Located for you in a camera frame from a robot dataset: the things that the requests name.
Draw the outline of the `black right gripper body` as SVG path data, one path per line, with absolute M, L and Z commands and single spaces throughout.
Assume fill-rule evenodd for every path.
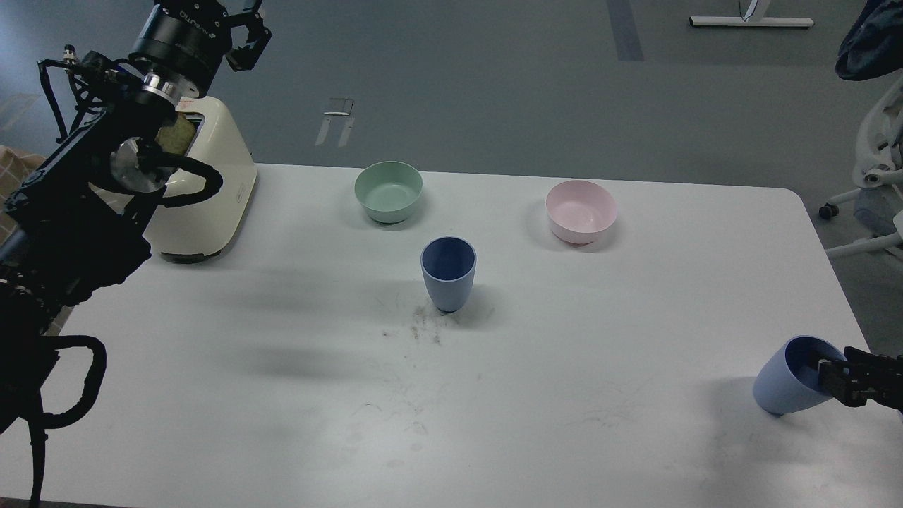
M 849 350 L 849 376 L 854 381 L 854 407 L 868 401 L 902 412 L 902 356 Z

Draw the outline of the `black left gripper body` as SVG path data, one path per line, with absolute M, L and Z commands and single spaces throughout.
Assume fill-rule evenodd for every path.
M 184 96 L 205 97 L 242 25 L 244 13 L 217 1 L 154 1 L 128 58 L 139 71 L 179 77 Z

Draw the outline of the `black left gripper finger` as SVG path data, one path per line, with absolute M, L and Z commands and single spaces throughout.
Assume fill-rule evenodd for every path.
M 245 42 L 230 49 L 225 58 L 232 71 L 251 71 L 257 65 L 262 52 L 271 41 L 272 32 L 265 25 L 265 16 L 261 11 L 262 1 L 245 1 L 238 13 L 228 14 L 224 18 L 225 26 L 232 30 L 238 27 L 246 29 Z

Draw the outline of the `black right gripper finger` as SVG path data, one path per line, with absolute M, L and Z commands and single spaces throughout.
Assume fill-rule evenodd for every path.
M 848 346 L 845 359 L 817 353 L 818 386 L 846 407 L 865 406 L 865 351 Z

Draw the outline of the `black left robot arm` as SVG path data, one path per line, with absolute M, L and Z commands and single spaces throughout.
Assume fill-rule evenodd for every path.
M 2 243 L 2 428 L 25 421 L 28 504 L 41 504 L 47 431 L 93 408 L 107 369 L 102 341 L 53 337 L 64 308 L 119 285 L 151 257 L 145 230 L 159 208 L 199 205 L 226 176 L 165 147 L 182 99 L 207 95 L 220 64 L 250 71 L 271 41 L 261 3 L 156 1 L 126 58 L 99 52 L 37 63 L 58 147 L 4 201 L 16 231 Z

